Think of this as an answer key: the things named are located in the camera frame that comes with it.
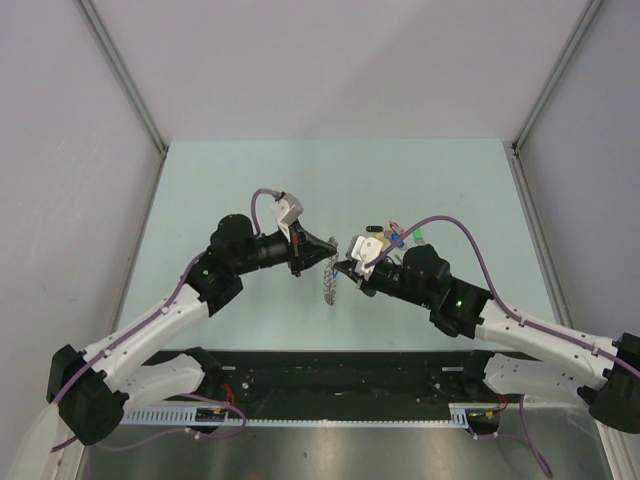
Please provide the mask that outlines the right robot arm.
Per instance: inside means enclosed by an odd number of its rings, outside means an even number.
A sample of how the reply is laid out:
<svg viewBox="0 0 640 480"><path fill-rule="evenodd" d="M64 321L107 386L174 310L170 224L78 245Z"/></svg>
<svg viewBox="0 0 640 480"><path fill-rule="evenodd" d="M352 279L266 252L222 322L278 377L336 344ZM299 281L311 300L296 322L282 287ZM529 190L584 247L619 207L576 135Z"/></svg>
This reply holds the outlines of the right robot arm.
<svg viewBox="0 0 640 480"><path fill-rule="evenodd" d="M607 427L638 433L638 336L624 332L613 339L543 321L455 277L430 245L409 249L401 263L383 259L367 267L348 259L335 268L367 296L383 293L426 308L430 322L450 337L527 355L517 364L498 353L473 354L461 376L469 399L484 401L494 392L553 399L585 408Z"/></svg>

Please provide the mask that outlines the round metal keyring disc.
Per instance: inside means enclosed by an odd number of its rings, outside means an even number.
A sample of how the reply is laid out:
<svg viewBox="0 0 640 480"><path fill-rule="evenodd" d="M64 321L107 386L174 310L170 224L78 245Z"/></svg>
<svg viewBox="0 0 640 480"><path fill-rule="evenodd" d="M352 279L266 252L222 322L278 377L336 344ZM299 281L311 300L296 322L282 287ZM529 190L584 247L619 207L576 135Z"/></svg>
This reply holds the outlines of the round metal keyring disc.
<svg viewBox="0 0 640 480"><path fill-rule="evenodd" d="M323 299L328 306L334 306L337 294L337 280L333 278L333 266L339 259L338 246L339 243L334 236L328 239L328 243L334 247L334 254L327 259L323 271Z"/></svg>

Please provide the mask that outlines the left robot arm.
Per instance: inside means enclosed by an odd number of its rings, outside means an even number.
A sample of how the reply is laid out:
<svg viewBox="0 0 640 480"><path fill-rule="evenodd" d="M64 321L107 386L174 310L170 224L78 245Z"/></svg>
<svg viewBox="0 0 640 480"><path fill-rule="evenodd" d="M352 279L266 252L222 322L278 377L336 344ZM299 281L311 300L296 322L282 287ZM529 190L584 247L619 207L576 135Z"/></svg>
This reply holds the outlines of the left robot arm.
<svg viewBox="0 0 640 480"><path fill-rule="evenodd" d="M47 402L57 407L73 440L90 446L106 439L136 407L191 393L202 400L214 397L221 387L219 366L204 350L191 349L154 367L146 361L225 308L242 291L242 275L286 265L300 276L336 252L299 221L257 235L248 217L225 216L209 246L190 261L158 306L81 350L65 345L53 355Z"/></svg>

